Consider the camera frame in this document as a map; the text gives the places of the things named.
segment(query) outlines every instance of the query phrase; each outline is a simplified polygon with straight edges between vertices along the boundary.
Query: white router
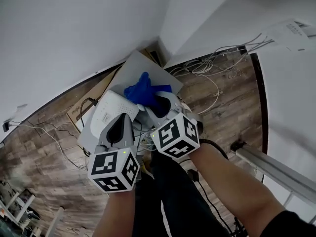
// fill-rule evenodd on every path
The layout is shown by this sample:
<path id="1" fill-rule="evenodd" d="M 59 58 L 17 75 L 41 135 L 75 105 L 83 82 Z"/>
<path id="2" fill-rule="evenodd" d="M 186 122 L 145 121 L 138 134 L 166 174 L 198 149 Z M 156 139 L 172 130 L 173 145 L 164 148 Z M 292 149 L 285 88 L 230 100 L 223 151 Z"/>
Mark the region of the white router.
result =
<path id="1" fill-rule="evenodd" d="M 138 112 L 139 109 L 137 105 L 121 95 L 108 90 L 96 106 L 90 125 L 91 133 L 94 137 L 99 138 L 103 129 L 115 117 L 122 113 L 126 113 L 133 122 Z"/>

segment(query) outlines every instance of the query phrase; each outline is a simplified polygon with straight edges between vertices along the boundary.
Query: wooden floor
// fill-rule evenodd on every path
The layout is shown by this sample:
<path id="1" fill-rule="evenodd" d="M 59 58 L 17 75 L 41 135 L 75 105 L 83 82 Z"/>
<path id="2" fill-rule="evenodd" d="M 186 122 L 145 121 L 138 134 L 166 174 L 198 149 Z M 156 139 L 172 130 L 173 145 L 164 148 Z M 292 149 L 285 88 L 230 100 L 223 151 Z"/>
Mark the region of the wooden floor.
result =
<path id="1" fill-rule="evenodd" d="M 238 52 L 220 56 L 217 66 L 227 67 L 240 58 Z M 77 146 L 78 133 L 65 115 L 67 110 L 89 91 L 103 76 L 69 91 L 57 98 L 45 108 L 35 113 L 26 125 L 42 124 L 49 134 L 56 138 L 66 155 L 77 165 L 85 166 L 86 158 Z M 204 77 L 192 74 L 179 77 L 184 83 L 180 92 L 181 98 L 193 112 L 200 112 L 210 106 L 216 99 L 216 87 Z M 261 148 L 262 122 L 259 92 L 254 69 L 249 56 L 242 60 L 233 70 L 212 76 L 219 87 L 219 98 L 216 104 L 204 113 L 202 138 L 217 142 L 226 152 L 230 144 L 238 137 L 247 143 Z M 32 207 L 40 214 L 43 232 L 47 230 L 58 207 L 63 206 L 65 213 L 57 227 L 56 236 L 74 236 L 81 226 L 92 236 L 104 207 L 107 195 L 103 194 L 87 178 L 85 170 L 78 170 L 70 162 L 65 161 L 56 143 L 42 130 L 19 127 L 6 139 L 5 147 L 0 149 L 0 179 L 9 181 L 17 190 L 29 189 L 36 198 Z M 254 170 L 241 159 L 229 153 L 230 161 L 249 172 Z M 194 168 L 190 161 L 182 164 L 185 169 Z M 202 179 L 209 199 L 215 204 L 228 225 L 235 229 L 233 216 L 222 205 L 216 195 Z"/>

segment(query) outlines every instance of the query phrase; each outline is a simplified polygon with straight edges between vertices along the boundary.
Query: blue cloth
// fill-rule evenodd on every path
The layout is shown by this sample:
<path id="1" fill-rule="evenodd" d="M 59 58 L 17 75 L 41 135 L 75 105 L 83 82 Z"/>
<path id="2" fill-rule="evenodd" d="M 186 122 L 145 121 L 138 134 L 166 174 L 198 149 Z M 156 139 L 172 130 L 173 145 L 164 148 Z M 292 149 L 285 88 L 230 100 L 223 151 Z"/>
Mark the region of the blue cloth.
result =
<path id="1" fill-rule="evenodd" d="M 155 93 L 157 91 L 172 92 L 170 85 L 152 86 L 148 73 L 144 72 L 140 76 L 138 83 L 124 90 L 124 95 L 134 104 L 159 108 L 159 104 L 155 99 Z"/>

